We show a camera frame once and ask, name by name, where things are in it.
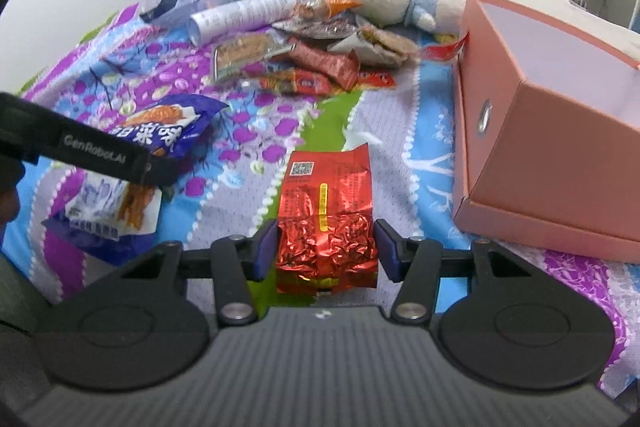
qr code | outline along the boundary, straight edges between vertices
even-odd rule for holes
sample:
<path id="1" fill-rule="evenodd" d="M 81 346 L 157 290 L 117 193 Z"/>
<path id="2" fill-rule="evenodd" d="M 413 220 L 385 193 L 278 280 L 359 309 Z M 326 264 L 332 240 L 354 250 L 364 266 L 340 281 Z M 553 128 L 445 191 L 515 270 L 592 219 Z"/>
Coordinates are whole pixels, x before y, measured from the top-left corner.
<path id="1" fill-rule="evenodd" d="M 293 162 L 289 176 L 309 176 L 313 171 L 313 162 Z"/>

cracker package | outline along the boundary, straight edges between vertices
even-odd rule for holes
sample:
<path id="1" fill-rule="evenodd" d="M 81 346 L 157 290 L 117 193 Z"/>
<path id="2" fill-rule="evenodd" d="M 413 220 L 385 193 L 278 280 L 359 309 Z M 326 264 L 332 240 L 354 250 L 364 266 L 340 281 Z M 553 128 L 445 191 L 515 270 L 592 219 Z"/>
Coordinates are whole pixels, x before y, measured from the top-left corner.
<path id="1" fill-rule="evenodd" d="M 399 68 L 419 49 L 412 40 L 367 25 L 344 40 L 332 44 L 327 51 L 336 54 L 353 51 L 363 66 Z"/>
<path id="2" fill-rule="evenodd" d="M 369 148 L 295 151 L 282 182 L 276 283 L 284 293 L 374 288 Z"/>
<path id="3" fill-rule="evenodd" d="M 260 66 L 269 58 L 290 52 L 293 44 L 280 42 L 268 33 L 236 35 L 214 46 L 211 73 L 215 82 L 241 76 L 244 68 Z"/>
<path id="4" fill-rule="evenodd" d="M 171 94 L 109 133 L 155 155 L 184 159 L 224 107 L 199 94 Z M 43 224 L 80 250 L 120 266 L 153 245 L 161 197 L 158 187 L 82 171 L 78 193 Z"/>

yellow label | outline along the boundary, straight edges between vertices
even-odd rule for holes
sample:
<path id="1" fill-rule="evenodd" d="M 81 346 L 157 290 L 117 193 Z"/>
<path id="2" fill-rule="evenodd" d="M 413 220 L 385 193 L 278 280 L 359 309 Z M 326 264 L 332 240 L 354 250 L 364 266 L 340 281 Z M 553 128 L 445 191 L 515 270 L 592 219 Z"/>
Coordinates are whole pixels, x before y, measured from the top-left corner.
<path id="1" fill-rule="evenodd" d="M 318 205 L 318 214 L 321 232 L 326 232 L 327 230 L 329 230 L 329 226 L 326 222 L 326 195 L 328 189 L 329 187 L 326 183 L 320 184 L 320 204 Z"/>

screw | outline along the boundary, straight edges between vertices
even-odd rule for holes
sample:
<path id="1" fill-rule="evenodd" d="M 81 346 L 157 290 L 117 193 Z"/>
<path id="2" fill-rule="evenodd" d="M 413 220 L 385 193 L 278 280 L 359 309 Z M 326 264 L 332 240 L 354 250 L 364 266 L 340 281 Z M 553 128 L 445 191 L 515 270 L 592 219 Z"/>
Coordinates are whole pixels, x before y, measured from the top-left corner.
<path id="1" fill-rule="evenodd" d="M 482 136 L 486 133 L 486 128 L 489 127 L 489 120 L 491 119 L 491 110 L 493 106 L 489 100 L 485 100 L 480 110 L 480 118 L 478 120 L 478 134 Z"/>
<path id="2" fill-rule="evenodd" d="M 417 320 L 427 314 L 427 308 L 417 302 L 403 302 L 396 308 L 396 315 L 402 319 Z"/>
<path id="3" fill-rule="evenodd" d="M 254 309 L 244 302 L 230 302 L 222 306 L 221 313 L 231 321 L 241 321 L 254 312 Z"/>

pink cardboard box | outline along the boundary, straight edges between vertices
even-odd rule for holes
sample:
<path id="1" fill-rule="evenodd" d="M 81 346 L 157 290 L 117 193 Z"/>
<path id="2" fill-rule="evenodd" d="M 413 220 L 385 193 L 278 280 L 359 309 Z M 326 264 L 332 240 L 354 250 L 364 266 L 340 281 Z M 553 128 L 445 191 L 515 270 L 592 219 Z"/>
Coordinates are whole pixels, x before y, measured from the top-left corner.
<path id="1" fill-rule="evenodd" d="M 456 225 L 640 263 L 638 61 L 513 0 L 467 0 L 463 26 Z"/>

